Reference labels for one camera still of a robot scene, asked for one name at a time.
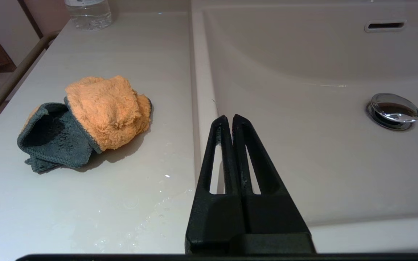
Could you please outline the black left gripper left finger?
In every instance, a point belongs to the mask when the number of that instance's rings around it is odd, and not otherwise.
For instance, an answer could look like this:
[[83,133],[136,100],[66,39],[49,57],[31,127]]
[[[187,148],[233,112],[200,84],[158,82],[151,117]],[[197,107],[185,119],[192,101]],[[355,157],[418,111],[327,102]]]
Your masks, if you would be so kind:
[[[222,149],[224,194],[211,194],[210,183],[215,150]],[[237,163],[226,116],[214,120],[196,184],[185,234],[186,254],[227,254],[230,241],[245,232],[242,192]]]

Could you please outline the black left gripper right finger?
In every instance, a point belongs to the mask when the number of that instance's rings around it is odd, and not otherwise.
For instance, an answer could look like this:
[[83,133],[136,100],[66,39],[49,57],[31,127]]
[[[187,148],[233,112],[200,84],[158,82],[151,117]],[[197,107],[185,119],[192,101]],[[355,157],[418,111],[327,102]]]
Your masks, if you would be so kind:
[[236,114],[232,136],[248,232],[310,235],[251,122]]

